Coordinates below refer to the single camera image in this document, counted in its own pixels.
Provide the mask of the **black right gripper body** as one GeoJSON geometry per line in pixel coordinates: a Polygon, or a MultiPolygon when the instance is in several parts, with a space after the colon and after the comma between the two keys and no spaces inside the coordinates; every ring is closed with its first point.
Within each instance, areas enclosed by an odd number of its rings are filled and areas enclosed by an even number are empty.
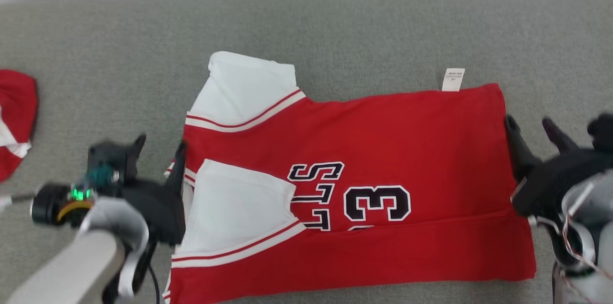
{"type": "Polygon", "coordinates": [[[612,168],[612,154],[578,148],[558,154],[534,170],[523,180],[511,197],[519,216],[552,217],[560,208],[562,197],[574,185],[612,168]]]}

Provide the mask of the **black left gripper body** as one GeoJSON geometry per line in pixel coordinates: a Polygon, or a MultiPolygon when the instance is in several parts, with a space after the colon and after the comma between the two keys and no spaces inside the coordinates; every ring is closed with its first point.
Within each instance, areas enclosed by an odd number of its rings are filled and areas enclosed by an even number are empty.
{"type": "Polygon", "coordinates": [[[116,185],[117,195],[130,203],[144,217],[160,243],[179,245],[185,233],[182,180],[160,184],[152,180],[134,180],[116,185]]]}

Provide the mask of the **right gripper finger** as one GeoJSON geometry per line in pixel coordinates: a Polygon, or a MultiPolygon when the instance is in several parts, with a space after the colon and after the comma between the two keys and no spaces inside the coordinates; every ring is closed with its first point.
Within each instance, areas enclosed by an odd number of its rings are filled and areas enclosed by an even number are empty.
{"type": "Polygon", "coordinates": [[[556,146],[559,153],[566,153],[578,149],[577,143],[575,143],[563,130],[558,127],[556,123],[550,118],[542,119],[542,126],[545,130],[549,141],[556,146]]]}
{"type": "Polygon", "coordinates": [[[534,155],[527,146],[521,128],[510,114],[504,117],[507,145],[510,154],[512,172],[515,180],[523,180],[542,164],[542,160],[534,155]]]}

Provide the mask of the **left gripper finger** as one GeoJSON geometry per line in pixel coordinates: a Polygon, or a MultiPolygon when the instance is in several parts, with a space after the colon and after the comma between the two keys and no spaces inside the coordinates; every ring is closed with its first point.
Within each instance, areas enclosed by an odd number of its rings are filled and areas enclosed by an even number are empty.
{"type": "Polygon", "coordinates": [[[144,148],[147,134],[140,134],[128,148],[128,173],[137,173],[136,163],[144,148]]]}
{"type": "Polygon", "coordinates": [[[185,162],[187,154],[187,145],[185,142],[181,142],[174,155],[174,161],[171,164],[171,169],[168,170],[166,176],[165,188],[173,195],[182,194],[182,182],[184,180],[185,162]]]}

